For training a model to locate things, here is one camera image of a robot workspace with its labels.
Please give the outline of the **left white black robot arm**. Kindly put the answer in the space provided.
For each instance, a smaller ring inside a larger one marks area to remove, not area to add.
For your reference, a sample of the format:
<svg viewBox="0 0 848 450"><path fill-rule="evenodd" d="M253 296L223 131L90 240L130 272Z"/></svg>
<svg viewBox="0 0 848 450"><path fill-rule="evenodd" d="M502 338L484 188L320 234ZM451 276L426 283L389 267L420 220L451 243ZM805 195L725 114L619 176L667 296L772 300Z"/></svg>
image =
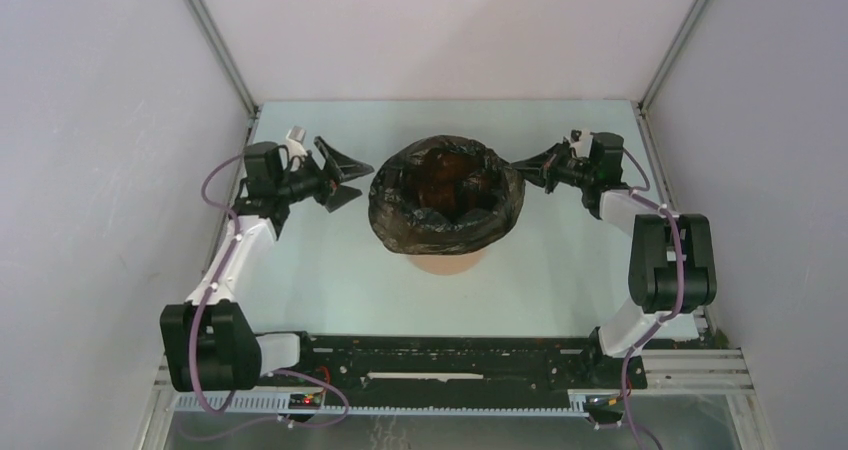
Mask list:
<svg viewBox="0 0 848 450"><path fill-rule="evenodd" d="M277 244L293 205L312 199L333 212L358 198L350 181L370 175L371 165L314 140L323 157L317 163L294 129L283 142L249 144L233 162L244 176L239 195L221 204L226 233L198 286L180 304L160 315L165 358L179 392L253 389L277 370L292 386L304 386L316 373L315 358L300 349L291 333L257 335L238 303L251 287L257 265Z"/></svg>

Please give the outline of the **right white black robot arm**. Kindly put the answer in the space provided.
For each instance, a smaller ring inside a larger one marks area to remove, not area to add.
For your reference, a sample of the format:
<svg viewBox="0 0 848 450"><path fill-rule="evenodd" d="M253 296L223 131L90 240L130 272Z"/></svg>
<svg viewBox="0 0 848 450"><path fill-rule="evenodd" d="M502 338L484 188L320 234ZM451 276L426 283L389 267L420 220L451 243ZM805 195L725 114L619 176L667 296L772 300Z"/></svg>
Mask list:
<svg viewBox="0 0 848 450"><path fill-rule="evenodd" d="M623 162L634 159L618 134L574 130L544 152L512 164L546 193L559 185L578 189L592 217L631 240L629 297L597 329L598 350L581 362L583 378L596 388L620 377L619 358L637 356L662 327L711 304L717 294L708 218L648 198L650 182L641 165L635 167L641 184L626 183Z"/></svg>

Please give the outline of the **black plastic trash bag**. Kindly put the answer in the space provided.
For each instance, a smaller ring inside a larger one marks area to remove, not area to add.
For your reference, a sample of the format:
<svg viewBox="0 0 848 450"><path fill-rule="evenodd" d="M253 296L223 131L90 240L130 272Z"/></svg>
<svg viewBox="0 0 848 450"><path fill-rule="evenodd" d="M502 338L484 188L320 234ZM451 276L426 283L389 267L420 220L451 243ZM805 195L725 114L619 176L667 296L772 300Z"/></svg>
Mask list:
<svg viewBox="0 0 848 450"><path fill-rule="evenodd" d="M510 233L524 198L524 178L492 148L437 135L382 164L369 188L368 220L392 253L465 255Z"/></svg>

